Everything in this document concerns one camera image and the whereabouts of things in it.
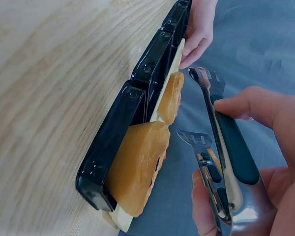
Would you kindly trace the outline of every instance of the wooden table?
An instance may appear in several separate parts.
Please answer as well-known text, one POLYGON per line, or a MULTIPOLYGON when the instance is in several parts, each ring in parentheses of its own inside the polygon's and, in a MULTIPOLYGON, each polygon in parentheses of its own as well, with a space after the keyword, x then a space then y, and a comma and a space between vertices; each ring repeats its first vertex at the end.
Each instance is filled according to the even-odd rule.
POLYGON ((115 236, 75 190, 175 0, 0 0, 0 235, 115 236))

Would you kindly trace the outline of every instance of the tong handle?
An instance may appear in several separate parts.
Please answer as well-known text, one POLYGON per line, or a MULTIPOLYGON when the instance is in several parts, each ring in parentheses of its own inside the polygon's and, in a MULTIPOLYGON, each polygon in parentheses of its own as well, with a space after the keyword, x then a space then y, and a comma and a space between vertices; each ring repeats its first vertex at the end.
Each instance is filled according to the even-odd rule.
MULTIPOLYGON (((212 104, 222 98, 222 96, 215 94, 210 96, 212 104)), ((242 183, 256 184, 260 174, 235 120, 219 112, 215 112, 215 116, 225 142, 234 175, 242 183)))

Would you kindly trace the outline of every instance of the hand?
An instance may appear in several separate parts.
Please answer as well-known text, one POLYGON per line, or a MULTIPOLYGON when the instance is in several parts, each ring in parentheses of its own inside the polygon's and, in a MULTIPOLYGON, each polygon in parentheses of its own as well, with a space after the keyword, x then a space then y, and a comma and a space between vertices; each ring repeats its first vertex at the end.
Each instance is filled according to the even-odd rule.
POLYGON ((216 4, 217 0, 192 1, 180 69, 190 66, 199 59, 211 44, 216 4))
MULTIPOLYGON (((288 167, 260 170, 270 199, 278 209, 270 235, 295 236, 295 96, 249 87, 237 96, 216 101, 214 107, 233 118, 251 116, 273 129, 288 167)), ((200 171, 192 179, 193 219, 198 232, 201 236, 215 236, 209 194, 200 171)))

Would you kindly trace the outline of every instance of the tongs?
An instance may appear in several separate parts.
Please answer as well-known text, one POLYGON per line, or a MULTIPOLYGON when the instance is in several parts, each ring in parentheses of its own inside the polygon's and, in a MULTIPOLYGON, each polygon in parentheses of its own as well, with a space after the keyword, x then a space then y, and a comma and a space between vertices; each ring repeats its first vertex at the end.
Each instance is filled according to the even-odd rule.
POLYGON ((277 209, 271 203, 259 170, 234 119, 214 110, 223 98, 225 81, 207 69, 189 68, 200 86, 220 159, 216 163, 208 134, 183 130, 178 135, 190 144, 210 193, 210 203, 219 236, 266 236, 277 209))

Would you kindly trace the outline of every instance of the gray cloth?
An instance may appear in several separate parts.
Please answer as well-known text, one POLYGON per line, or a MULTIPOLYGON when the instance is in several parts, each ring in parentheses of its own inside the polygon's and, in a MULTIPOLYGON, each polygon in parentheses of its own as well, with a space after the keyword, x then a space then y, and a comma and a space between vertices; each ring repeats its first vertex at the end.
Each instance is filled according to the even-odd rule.
MULTIPOLYGON (((225 96, 258 85, 295 94, 295 0, 221 0, 214 25, 214 41, 194 66, 215 70, 226 80, 225 96)), ((155 182, 144 213, 120 236, 196 236, 192 220, 191 175, 198 168, 192 149, 177 129, 212 130, 203 95, 187 71, 181 106, 170 127, 167 159, 155 182)), ((238 121, 259 168, 285 166, 271 130, 255 121, 238 121)))

